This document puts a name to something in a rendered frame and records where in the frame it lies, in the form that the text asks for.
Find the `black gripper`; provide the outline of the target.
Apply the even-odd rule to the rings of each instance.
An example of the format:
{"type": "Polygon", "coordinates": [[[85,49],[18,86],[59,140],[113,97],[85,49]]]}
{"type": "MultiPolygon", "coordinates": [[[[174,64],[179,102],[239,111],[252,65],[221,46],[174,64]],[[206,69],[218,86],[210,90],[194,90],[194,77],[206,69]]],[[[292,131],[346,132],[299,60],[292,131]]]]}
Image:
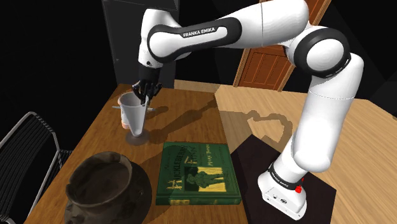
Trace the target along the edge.
{"type": "Polygon", "coordinates": [[[160,68],[146,67],[139,64],[139,81],[132,85],[132,91],[137,97],[148,98],[148,104],[162,89],[162,84],[158,82],[160,68]]]}

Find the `thin white stick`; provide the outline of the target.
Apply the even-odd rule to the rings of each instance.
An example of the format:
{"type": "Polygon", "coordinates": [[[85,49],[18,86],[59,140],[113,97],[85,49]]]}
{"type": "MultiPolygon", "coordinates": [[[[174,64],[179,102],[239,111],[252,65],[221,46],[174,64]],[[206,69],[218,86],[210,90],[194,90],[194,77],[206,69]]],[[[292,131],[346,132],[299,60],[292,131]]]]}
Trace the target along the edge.
{"type": "MultiPolygon", "coordinates": [[[[120,107],[120,106],[112,106],[112,108],[115,108],[115,109],[121,109],[121,107],[120,107]]],[[[147,110],[147,111],[156,111],[156,109],[155,109],[155,108],[146,108],[146,110],[147,110]]]]}

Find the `black metal chair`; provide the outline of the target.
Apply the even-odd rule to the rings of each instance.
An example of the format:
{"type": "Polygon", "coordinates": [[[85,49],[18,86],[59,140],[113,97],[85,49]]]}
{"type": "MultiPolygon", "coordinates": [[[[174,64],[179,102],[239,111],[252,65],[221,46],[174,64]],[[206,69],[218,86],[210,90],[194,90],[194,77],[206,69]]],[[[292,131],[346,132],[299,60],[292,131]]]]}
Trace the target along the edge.
{"type": "Polygon", "coordinates": [[[37,113],[21,117],[0,141],[0,224],[25,221],[71,153],[37,113]]]}

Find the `dark grey cabinet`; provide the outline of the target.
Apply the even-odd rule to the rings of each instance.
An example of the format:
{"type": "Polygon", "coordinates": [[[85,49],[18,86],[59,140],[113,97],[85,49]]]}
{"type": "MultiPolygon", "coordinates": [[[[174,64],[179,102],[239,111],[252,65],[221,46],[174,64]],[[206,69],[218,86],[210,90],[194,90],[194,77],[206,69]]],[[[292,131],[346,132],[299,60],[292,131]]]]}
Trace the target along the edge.
{"type": "Polygon", "coordinates": [[[145,10],[165,10],[179,20],[179,3],[180,0],[102,0],[118,84],[134,84],[139,79],[138,51],[145,10]]]}

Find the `white cone cup grey base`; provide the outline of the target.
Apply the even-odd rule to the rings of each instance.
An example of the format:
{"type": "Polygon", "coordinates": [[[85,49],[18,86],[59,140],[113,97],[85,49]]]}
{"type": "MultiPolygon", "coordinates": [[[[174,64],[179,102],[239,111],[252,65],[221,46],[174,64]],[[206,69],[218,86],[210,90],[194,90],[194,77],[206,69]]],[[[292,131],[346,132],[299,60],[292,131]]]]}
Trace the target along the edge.
{"type": "Polygon", "coordinates": [[[121,97],[121,107],[129,122],[129,133],[126,141],[131,145],[142,145],[149,139],[149,133],[144,129],[148,98],[141,102],[133,92],[126,92],[121,97]]]}

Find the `brown wooden table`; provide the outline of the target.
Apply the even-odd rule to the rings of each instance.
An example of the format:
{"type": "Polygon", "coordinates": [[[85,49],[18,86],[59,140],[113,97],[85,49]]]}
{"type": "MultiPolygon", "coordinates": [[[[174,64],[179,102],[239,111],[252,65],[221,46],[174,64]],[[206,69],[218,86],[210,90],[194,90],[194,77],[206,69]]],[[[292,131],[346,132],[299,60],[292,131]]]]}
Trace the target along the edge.
{"type": "MultiPolygon", "coordinates": [[[[85,135],[39,200],[25,224],[64,224],[67,204],[65,187],[71,174],[84,159],[102,151],[115,151],[139,164],[147,173],[152,189],[157,189],[162,148],[165,141],[226,143],[225,132],[213,93],[164,88],[153,98],[145,130],[150,138],[139,146],[129,140],[121,126],[120,112],[114,108],[119,85],[101,109],[85,135]]],[[[142,224],[247,224],[244,206],[156,206],[152,204],[142,224]]]]}

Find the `brown wooden door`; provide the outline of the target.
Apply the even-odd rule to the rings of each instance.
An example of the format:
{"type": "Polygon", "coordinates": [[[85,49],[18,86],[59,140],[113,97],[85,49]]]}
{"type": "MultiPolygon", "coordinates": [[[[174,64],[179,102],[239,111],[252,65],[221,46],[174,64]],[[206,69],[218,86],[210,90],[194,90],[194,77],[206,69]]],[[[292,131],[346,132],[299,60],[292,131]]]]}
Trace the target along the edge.
{"type": "Polygon", "coordinates": [[[245,49],[235,76],[234,87],[253,87],[282,91],[294,66],[282,45],[245,49]]]}

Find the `green hardcover book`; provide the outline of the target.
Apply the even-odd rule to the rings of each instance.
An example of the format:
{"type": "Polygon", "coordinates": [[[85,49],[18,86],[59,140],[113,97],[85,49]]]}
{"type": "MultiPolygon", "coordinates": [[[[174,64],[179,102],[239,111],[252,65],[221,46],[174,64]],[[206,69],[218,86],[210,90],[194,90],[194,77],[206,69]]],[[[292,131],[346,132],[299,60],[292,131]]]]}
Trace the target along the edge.
{"type": "Polygon", "coordinates": [[[164,143],[156,205],[238,205],[240,202],[227,144],[164,143]]]}

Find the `dark brown clay pot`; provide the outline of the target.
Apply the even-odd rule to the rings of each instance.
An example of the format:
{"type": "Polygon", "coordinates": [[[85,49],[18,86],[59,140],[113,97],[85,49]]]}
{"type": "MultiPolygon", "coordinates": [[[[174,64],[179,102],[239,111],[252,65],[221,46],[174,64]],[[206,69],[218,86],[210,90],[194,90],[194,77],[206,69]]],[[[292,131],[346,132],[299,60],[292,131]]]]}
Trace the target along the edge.
{"type": "Polygon", "coordinates": [[[142,224],[150,210],[152,188],[142,167],[106,151],[76,168],[66,195],[65,224],[142,224]]]}

